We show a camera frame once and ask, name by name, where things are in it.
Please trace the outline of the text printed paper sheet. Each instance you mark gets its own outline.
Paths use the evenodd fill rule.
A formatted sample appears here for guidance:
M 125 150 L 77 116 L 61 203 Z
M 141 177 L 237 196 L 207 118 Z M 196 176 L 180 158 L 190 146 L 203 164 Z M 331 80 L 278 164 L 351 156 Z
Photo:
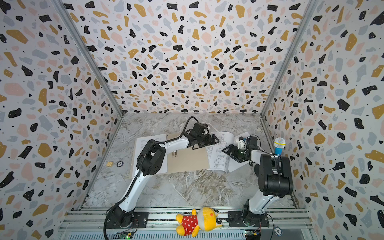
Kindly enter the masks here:
M 136 169 L 142 176 L 153 176 L 158 172 L 165 173 L 167 167 L 162 167 L 166 157 L 167 135 L 141 137 L 136 140 L 134 159 Z

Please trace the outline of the blue toy microphone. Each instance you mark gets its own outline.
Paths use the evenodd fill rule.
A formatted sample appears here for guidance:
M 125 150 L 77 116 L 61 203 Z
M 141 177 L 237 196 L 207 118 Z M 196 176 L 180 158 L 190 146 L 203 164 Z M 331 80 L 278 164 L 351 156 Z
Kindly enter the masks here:
M 286 146 L 286 140 L 284 138 L 280 138 L 280 137 L 276 138 L 274 140 L 274 147 L 275 147 L 274 154 L 277 156 L 281 156 L 285 146 Z

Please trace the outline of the yellow plush toy red dress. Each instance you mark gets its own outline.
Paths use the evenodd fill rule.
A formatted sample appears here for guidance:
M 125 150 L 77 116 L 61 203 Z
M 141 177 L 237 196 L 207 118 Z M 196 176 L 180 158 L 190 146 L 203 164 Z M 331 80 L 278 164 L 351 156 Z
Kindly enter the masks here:
M 180 236 L 196 237 L 200 230 L 209 232 L 223 226 L 223 222 L 218 218 L 219 211 L 209 207 L 203 207 L 199 211 L 192 210 L 190 215 L 178 214 L 176 221 L 179 225 L 176 228 Z

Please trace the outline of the round white blue badge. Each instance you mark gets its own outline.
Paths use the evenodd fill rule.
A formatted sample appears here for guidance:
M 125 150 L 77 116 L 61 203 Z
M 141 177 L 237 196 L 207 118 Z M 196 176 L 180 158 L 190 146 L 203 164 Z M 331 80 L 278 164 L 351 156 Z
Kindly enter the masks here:
M 274 227 L 274 234 L 278 237 L 281 237 L 282 236 L 282 229 L 280 227 Z

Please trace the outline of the left green circuit board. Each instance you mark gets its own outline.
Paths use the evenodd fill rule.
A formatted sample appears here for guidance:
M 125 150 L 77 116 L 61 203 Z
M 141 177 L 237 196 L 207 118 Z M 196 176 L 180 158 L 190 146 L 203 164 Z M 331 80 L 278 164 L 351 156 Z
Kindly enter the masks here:
M 113 236 L 113 240 L 132 240 L 134 236 L 134 232 L 117 232 Z

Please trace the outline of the technical drawing paper sheet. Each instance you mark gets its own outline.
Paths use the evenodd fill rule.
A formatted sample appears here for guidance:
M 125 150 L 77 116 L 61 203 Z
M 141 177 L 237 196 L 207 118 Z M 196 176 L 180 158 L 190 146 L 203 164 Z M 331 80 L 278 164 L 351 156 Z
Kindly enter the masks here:
M 209 160 L 208 170 L 228 173 L 230 157 L 223 152 L 223 149 L 229 145 L 235 144 L 235 136 L 229 132 L 218 132 L 213 134 L 219 139 L 219 142 L 215 145 L 206 147 Z

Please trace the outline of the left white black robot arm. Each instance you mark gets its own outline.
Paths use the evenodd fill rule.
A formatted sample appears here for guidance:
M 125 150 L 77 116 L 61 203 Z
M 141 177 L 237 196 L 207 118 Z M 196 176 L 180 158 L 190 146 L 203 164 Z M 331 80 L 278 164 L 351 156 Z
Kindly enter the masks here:
M 209 133 L 208 125 L 200 122 L 196 122 L 192 129 L 183 129 L 176 138 L 165 141 L 148 140 L 137 157 L 136 170 L 129 187 L 110 212 L 119 209 L 123 213 L 131 213 L 149 178 L 159 172 L 168 154 L 188 148 L 195 150 L 195 146 L 201 149 L 219 142 L 216 135 Z

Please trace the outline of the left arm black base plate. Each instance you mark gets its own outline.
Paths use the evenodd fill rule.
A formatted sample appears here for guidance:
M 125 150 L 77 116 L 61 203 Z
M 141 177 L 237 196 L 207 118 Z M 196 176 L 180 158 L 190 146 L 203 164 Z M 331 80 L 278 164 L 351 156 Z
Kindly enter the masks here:
M 121 221 L 111 214 L 110 217 L 106 218 L 106 229 L 145 229 L 148 219 L 148 212 L 133 212 L 123 216 Z

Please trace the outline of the beige manila folder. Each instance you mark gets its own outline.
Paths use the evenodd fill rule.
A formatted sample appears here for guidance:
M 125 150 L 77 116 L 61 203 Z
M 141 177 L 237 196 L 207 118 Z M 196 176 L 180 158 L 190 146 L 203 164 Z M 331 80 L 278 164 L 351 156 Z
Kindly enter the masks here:
M 167 140 L 178 137 L 178 134 L 168 134 Z M 206 148 L 193 150 L 192 148 L 177 151 L 178 156 L 175 158 L 172 154 L 166 155 L 162 167 L 167 167 L 165 173 L 158 172 L 156 175 L 173 174 L 180 172 L 194 172 L 197 170 L 205 170 L 209 168 L 209 160 Z M 134 176 L 136 163 L 133 155 L 133 162 L 130 172 L 130 178 Z

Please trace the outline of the right circuit board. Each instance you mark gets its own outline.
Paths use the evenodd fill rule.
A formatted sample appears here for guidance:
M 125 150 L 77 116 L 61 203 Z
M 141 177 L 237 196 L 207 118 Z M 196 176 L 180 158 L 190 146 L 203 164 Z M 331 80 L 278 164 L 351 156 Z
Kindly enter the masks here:
M 260 240 L 261 232 L 259 230 L 255 231 L 245 231 L 246 240 Z

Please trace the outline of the aluminium rail frame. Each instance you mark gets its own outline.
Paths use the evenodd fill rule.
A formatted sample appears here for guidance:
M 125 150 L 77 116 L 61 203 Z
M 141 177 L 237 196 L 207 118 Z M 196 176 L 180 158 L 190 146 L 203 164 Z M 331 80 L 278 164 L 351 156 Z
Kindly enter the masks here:
M 223 227 L 210 232 L 200 231 L 197 240 L 245 240 L 245 231 L 259 230 L 261 240 L 315 240 L 315 231 L 311 225 L 307 211 L 295 208 L 271 208 L 267 211 L 269 227 L 236 227 L 228 223 L 229 211 L 240 211 L 235 207 L 218 207 L 218 218 Z M 137 208 L 136 212 L 148 212 L 149 219 L 145 229 L 106 229 L 104 221 L 106 209 L 85 209 L 70 211 L 59 228 L 59 240 L 113 240 L 117 232 L 134 232 L 132 240 L 182 240 L 176 233 L 177 214 L 190 214 L 192 208 Z M 282 236 L 274 234 L 274 227 L 280 227 Z

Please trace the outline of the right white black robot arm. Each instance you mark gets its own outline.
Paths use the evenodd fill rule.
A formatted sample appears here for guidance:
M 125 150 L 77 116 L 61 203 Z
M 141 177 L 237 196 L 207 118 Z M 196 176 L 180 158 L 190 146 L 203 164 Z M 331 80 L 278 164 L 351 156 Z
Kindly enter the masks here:
M 222 150 L 237 163 L 247 162 L 254 167 L 258 177 L 259 190 L 246 201 L 242 217 L 255 218 L 266 215 L 267 208 L 275 201 L 291 195 L 294 190 L 290 159 L 283 156 L 286 140 L 277 138 L 274 141 L 273 153 L 259 148 L 260 138 L 250 135 L 245 138 L 244 147 L 229 145 Z

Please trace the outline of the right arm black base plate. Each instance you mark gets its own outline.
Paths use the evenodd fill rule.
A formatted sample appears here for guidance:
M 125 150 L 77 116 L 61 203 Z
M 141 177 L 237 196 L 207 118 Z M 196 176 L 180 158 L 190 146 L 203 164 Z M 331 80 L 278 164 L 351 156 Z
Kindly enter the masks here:
M 270 223 L 266 214 L 257 215 L 249 212 L 247 215 L 242 211 L 229 211 L 228 223 L 231 228 L 236 227 L 269 227 Z

